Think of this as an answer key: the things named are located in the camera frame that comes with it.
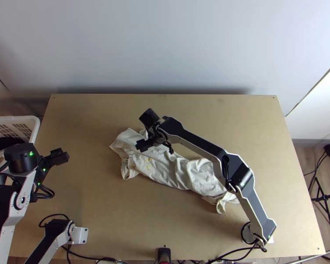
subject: table top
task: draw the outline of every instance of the table top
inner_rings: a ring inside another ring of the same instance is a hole
[[[41,155],[61,147],[68,163],[50,170],[44,184],[56,193],[30,204],[17,225],[10,255],[29,256],[44,236],[38,223],[53,213],[88,227],[85,256],[152,260],[166,245],[173,259],[213,259],[247,247],[240,228],[248,221],[238,204],[226,214],[191,191],[180,191],[144,176],[123,180],[121,160],[109,145],[127,128],[143,129],[139,116],[152,108],[184,127],[239,154],[252,168],[256,191],[277,224],[267,253],[250,258],[325,253],[302,171],[276,96],[260,95],[52,95],[38,133]],[[175,145],[187,158],[198,155]],[[238,252],[230,257],[241,257]],[[59,249],[55,258],[65,258]]]

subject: white cloth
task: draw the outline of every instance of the white cloth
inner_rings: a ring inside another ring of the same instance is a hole
[[[207,202],[216,205],[218,213],[225,213],[226,202],[238,204],[238,199],[214,176],[213,164],[205,158],[188,160],[177,153],[170,154],[163,145],[141,153],[136,142],[147,139],[146,130],[139,133],[128,128],[117,136],[110,148],[122,159],[124,180],[143,174],[152,180],[180,190],[192,190]]]

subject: laundry basket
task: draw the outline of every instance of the laundry basket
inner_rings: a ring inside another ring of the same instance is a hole
[[[21,138],[34,143],[39,127],[40,120],[35,116],[0,117],[0,137]]]

